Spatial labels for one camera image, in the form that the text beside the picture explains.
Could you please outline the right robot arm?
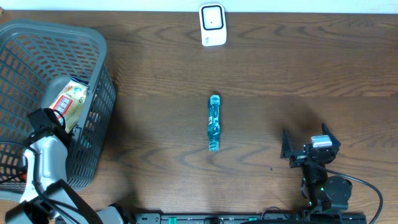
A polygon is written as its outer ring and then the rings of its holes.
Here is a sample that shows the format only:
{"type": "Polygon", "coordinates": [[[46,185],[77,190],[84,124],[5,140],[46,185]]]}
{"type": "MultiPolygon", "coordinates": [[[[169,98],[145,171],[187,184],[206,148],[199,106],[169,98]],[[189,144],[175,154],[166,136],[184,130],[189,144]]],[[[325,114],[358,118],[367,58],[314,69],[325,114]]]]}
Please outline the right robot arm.
{"type": "Polygon", "coordinates": [[[321,214],[339,215],[348,209],[352,183],[338,175],[329,176],[325,168],[336,158],[340,146],[326,124],[322,124],[322,135],[311,137],[311,142],[301,150],[292,147],[287,130],[283,130],[280,157],[288,159],[291,168],[302,170],[302,183],[310,204],[310,208],[302,211],[306,220],[321,214]]]}

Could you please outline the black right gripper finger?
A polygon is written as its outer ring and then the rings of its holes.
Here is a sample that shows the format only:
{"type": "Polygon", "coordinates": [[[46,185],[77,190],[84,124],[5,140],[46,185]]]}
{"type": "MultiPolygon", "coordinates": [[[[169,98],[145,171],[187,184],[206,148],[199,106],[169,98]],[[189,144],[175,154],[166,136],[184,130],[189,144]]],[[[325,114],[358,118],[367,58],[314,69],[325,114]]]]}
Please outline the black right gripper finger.
{"type": "Polygon", "coordinates": [[[337,140],[337,138],[331,133],[331,131],[328,129],[325,123],[322,123],[322,133],[330,138],[333,147],[341,146],[339,140],[337,140]]]}
{"type": "Polygon", "coordinates": [[[282,147],[281,147],[281,153],[280,153],[280,158],[281,159],[288,159],[292,155],[292,148],[290,145],[290,139],[289,135],[286,129],[283,129],[283,134],[282,134],[282,147]]]}

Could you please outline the teal mouthwash bottle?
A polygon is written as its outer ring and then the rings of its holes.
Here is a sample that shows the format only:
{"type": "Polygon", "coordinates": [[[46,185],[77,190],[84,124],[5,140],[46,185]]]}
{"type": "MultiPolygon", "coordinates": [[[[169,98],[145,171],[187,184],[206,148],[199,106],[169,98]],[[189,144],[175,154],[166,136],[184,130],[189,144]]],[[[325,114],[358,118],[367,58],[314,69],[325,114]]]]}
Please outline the teal mouthwash bottle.
{"type": "Polygon", "coordinates": [[[220,148],[220,106],[220,96],[211,95],[208,100],[208,139],[211,152],[219,151],[220,148]]]}

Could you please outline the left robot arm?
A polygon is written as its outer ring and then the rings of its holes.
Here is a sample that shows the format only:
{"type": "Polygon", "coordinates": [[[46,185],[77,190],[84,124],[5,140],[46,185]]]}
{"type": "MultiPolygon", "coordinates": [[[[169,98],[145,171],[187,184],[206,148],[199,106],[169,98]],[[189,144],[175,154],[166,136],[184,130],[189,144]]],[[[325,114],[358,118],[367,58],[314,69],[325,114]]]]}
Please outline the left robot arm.
{"type": "Polygon", "coordinates": [[[66,159],[71,136],[50,108],[28,115],[34,132],[20,146],[27,159],[27,178],[20,204],[6,213],[6,223],[127,223],[115,205],[94,211],[68,184],[66,159]]]}

